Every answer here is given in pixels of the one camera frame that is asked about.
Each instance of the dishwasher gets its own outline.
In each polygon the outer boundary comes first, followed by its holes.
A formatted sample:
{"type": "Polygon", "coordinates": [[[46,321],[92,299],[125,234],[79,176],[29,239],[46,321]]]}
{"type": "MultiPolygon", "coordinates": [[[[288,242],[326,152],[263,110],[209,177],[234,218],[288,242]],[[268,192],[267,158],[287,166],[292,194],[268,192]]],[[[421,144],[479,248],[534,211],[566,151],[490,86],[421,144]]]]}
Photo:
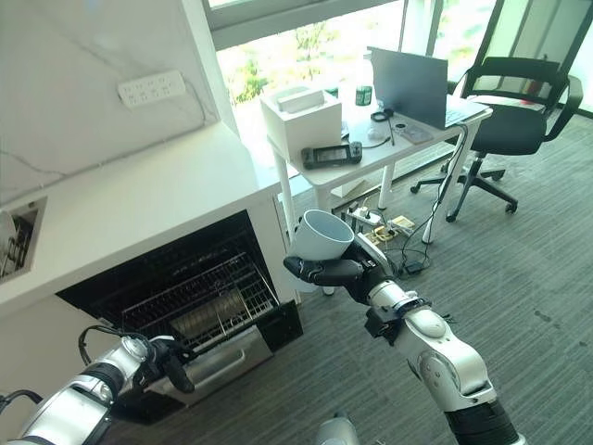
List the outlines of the dishwasher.
{"type": "Polygon", "coordinates": [[[114,414],[150,424],[202,400],[302,335],[294,301],[276,297],[246,211],[57,293],[99,322],[174,336],[192,394],[165,377],[122,394],[114,414]]]}

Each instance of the dish rack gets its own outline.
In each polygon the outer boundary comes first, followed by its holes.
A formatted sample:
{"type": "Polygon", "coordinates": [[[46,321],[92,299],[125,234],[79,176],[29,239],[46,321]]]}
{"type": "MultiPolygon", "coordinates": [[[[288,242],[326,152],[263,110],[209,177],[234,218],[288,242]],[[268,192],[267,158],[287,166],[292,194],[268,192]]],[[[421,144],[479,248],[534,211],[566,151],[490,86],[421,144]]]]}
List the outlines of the dish rack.
{"type": "Polygon", "coordinates": [[[17,234],[8,239],[6,251],[0,261],[0,278],[8,276],[25,265],[25,257],[31,243],[32,226],[22,218],[14,218],[17,234]]]}
{"type": "Polygon", "coordinates": [[[8,238],[5,246],[0,245],[0,284],[30,270],[45,202],[46,199],[41,198],[8,214],[14,223],[15,235],[8,238]]]}
{"type": "Polygon", "coordinates": [[[279,305],[246,252],[121,311],[126,330],[173,335],[202,350],[228,338],[279,305]]]}

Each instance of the dishwasher door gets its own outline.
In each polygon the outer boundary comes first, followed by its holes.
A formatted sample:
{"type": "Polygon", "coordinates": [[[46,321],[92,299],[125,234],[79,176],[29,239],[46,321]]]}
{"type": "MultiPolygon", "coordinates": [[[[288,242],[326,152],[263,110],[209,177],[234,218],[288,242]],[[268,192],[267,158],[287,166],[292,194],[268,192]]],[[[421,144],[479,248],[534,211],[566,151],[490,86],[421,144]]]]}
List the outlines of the dishwasher door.
{"type": "Polygon", "coordinates": [[[146,390],[172,397],[189,406],[272,355],[258,327],[253,325],[184,366],[195,385],[196,390],[192,394],[177,390],[167,377],[154,382],[146,390]]]}

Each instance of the green can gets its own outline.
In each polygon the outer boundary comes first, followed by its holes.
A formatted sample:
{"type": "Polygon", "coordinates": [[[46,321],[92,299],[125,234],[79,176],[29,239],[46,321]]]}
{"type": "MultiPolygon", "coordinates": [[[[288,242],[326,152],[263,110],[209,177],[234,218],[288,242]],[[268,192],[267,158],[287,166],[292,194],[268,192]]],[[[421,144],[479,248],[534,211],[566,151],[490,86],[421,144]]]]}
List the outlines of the green can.
{"type": "Polygon", "coordinates": [[[356,105],[366,107],[371,104],[372,86],[364,85],[356,87],[356,105]]]}

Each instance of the chair base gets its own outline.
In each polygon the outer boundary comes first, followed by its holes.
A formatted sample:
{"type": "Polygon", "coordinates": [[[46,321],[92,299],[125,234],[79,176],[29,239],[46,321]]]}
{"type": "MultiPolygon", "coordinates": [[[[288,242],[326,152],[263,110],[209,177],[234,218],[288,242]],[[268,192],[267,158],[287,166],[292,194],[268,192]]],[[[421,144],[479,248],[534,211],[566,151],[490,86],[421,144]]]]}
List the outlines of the chair base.
{"type": "MultiPolygon", "coordinates": [[[[459,184],[463,184],[463,191],[461,192],[460,200],[457,203],[455,209],[447,215],[447,221],[453,222],[457,219],[457,215],[461,210],[461,205],[467,196],[467,192],[469,191],[470,187],[475,185],[482,190],[486,190],[486,192],[494,195],[495,197],[499,197],[505,201],[507,201],[506,211],[508,213],[514,213],[517,210],[518,201],[501,188],[493,184],[491,181],[487,181],[487,178],[492,179],[492,181],[498,181],[504,175],[504,170],[486,170],[480,172],[480,167],[482,166],[482,159],[486,154],[480,153],[476,160],[472,163],[470,170],[467,172],[463,172],[460,174],[457,182],[459,184]]],[[[420,187],[426,184],[442,184],[445,180],[446,175],[441,174],[440,176],[433,177],[433,178],[426,178],[418,181],[416,185],[410,188],[411,193],[418,193],[420,187]]]]}

